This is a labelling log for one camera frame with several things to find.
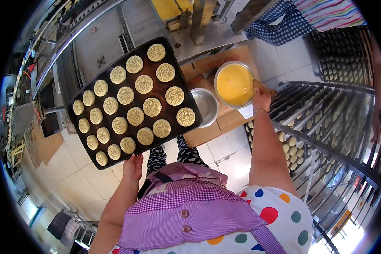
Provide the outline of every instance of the tile floor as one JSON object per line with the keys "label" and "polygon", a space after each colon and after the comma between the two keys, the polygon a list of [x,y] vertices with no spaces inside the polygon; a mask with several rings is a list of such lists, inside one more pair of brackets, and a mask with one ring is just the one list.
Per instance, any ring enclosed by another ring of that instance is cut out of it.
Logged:
{"label": "tile floor", "polygon": [[[245,1],[235,2],[236,11],[243,8],[236,4],[238,2]],[[259,39],[247,41],[242,45],[249,46],[260,79],[268,87],[276,88],[279,82],[286,81],[320,81],[313,74],[317,67],[302,38],[280,47],[274,47]],[[69,135],[63,130],[62,136],[65,143],[47,165],[41,163],[35,169],[28,163],[30,158],[23,160],[23,167],[30,179],[26,184],[30,188],[33,184],[31,181],[36,181],[42,190],[40,193],[51,196],[44,200],[54,204],[54,214],[56,209],[63,205],[79,209],[81,215],[88,220],[99,220],[123,177],[122,163],[99,171],[86,154],[77,135]],[[178,154],[176,139],[165,143],[164,146],[167,163],[175,162]],[[228,189],[237,192],[248,184],[251,153],[242,126],[199,146],[198,150],[206,164],[228,175]],[[141,184],[145,179],[149,151],[143,155]]]}

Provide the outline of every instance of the yellow machine part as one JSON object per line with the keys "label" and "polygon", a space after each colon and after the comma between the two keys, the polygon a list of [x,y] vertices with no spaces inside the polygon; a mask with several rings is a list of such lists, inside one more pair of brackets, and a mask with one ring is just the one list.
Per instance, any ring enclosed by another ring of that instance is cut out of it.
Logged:
{"label": "yellow machine part", "polygon": [[[193,11],[193,4],[189,0],[176,0],[183,11]],[[161,20],[174,18],[181,15],[181,11],[173,0],[151,0]]]}

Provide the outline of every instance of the hand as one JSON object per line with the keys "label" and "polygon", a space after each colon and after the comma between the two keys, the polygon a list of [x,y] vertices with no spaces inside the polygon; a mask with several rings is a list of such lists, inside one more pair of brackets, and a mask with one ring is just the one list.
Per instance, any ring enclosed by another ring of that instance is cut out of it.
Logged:
{"label": "hand", "polygon": [[123,164],[123,177],[128,177],[132,180],[139,181],[142,176],[142,160],[144,157],[141,155],[136,156],[132,154],[130,159],[124,160]]}
{"label": "hand", "polygon": [[253,111],[258,109],[265,109],[269,111],[269,104],[271,104],[271,96],[269,94],[261,94],[258,88],[255,89],[255,95],[253,98]]}
{"label": "hand", "polygon": [[373,144],[379,144],[380,143],[380,136],[381,136],[381,121],[378,117],[378,114],[374,114],[373,118],[371,120],[371,125],[373,127],[373,138],[371,139],[371,143]]}

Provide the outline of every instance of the tray of mooncakes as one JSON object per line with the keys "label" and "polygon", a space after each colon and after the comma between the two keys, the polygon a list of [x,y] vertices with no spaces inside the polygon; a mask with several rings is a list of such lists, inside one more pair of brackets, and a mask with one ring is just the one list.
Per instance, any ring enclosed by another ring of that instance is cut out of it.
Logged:
{"label": "tray of mooncakes", "polygon": [[107,66],[76,94],[67,110],[99,170],[202,122],[165,37],[154,38]]}

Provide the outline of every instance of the button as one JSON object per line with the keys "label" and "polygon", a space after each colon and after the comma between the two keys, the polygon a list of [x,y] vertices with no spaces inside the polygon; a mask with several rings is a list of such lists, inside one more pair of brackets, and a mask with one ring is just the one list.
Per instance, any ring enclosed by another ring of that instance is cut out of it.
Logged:
{"label": "button", "polygon": [[190,226],[183,226],[183,228],[182,228],[183,232],[189,232],[191,230],[192,230],[192,228]]}
{"label": "button", "polygon": [[188,212],[188,210],[182,210],[182,211],[181,211],[181,216],[182,216],[183,218],[188,217],[188,216],[189,216],[189,212]]}

